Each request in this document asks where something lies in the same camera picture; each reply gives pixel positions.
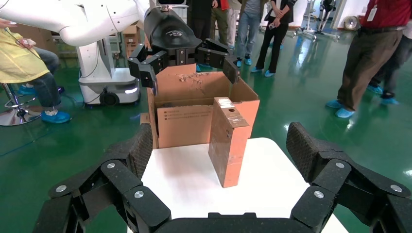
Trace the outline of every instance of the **yellow apron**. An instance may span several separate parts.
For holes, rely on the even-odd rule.
[[[17,33],[7,32],[8,28],[0,29],[0,83],[26,83],[47,74],[44,62],[34,49],[31,53],[21,48],[16,39],[23,38]]]

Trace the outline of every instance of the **id badge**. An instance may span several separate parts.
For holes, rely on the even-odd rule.
[[[373,21],[376,15],[376,11],[378,11],[378,5],[375,5],[374,8],[372,8],[371,13],[369,14],[369,17],[368,17],[368,22]]]

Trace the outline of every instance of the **white tabletop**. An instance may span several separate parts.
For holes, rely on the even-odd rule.
[[[285,153],[267,138],[249,139],[238,186],[222,188],[208,144],[158,149],[142,181],[171,210],[172,218],[207,217],[209,212],[289,218],[309,187]],[[323,233],[347,233],[332,215]]]

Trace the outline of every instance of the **hand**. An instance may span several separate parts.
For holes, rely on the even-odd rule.
[[[272,24],[275,26],[275,28],[279,27],[280,26],[280,19],[278,17],[276,17]]]
[[[17,25],[10,24],[11,22],[8,20],[0,19],[0,28],[15,28]]]
[[[281,10],[277,8],[274,9],[273,11],[275,12],[276,18],[282,18],[285,15]]]
[[[22,47],[22,48],[24,48],[24,49],[31,50],[31,49],[34,47],[33,45],[26,44],[26,42],[24,41],[23,38],[18,39],[17,41],[18,41],[18,42],[16,42],[16,43],[17,43],[20,47]]]
[[[213,2],[212,2],[212,7],[213,8],[216,8],[216,7],[218,7],[219,5],[218,5],[218,1],[217,0],[213,0]]]

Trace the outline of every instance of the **chrome stool base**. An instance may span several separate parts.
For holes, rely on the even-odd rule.
[[[1,126],[15,126],[29,123],[38,119],[42,111],[37,106],[25,105],[19,108],[11,108],[0,113]]]

